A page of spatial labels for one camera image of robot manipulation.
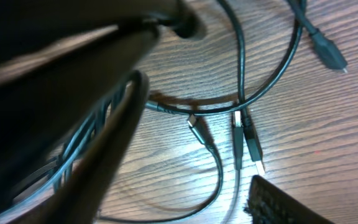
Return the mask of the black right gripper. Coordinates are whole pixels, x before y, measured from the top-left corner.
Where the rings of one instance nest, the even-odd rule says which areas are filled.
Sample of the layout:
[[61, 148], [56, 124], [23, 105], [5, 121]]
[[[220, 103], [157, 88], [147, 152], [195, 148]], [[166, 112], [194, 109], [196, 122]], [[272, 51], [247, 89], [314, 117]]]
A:
[[11, 223], [92, 223], [149, 96], [136, 65], [160, 27], [201, 39], [185, 1], [0, 1], [0, 214], [59, 145], [70, 180]]

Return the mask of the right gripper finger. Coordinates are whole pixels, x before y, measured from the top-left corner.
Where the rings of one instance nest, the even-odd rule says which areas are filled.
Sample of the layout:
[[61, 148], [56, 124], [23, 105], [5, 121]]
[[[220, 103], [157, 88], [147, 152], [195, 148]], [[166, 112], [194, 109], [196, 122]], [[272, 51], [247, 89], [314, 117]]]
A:
[[253, 224], [333, 224], [259, 175], [252, 177], [244, 212]]

